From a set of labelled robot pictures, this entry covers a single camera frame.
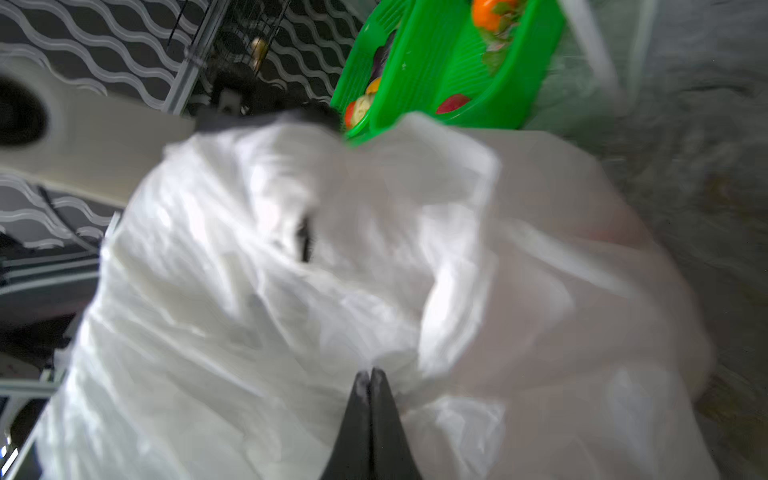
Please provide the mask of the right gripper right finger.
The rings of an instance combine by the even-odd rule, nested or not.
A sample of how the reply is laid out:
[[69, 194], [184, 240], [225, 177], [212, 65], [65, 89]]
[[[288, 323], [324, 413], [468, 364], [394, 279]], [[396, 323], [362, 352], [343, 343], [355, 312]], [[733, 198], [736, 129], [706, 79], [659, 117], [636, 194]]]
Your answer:
[[387, 376], [374, 368], [369, 383], [373, 479], [421, 480]]

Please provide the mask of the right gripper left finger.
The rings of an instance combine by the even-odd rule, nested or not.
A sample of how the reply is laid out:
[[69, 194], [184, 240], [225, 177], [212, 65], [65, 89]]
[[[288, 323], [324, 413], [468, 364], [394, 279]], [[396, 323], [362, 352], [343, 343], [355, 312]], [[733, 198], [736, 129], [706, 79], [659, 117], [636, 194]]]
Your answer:
[[358, 372], [321, 480], [363, 480], [371, 475], [370, 374]]

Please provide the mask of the white plastic grocery bag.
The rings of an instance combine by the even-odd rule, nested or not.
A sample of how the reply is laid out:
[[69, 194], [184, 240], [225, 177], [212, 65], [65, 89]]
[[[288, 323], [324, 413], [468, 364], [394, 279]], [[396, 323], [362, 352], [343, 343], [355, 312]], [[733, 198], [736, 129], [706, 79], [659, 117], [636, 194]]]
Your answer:
[[695, 299], [598, 161], [421, 114], [169, 146], [38, 423], [46, 479], [318, 479], [382, 369], [424, 479], [715, 479]]

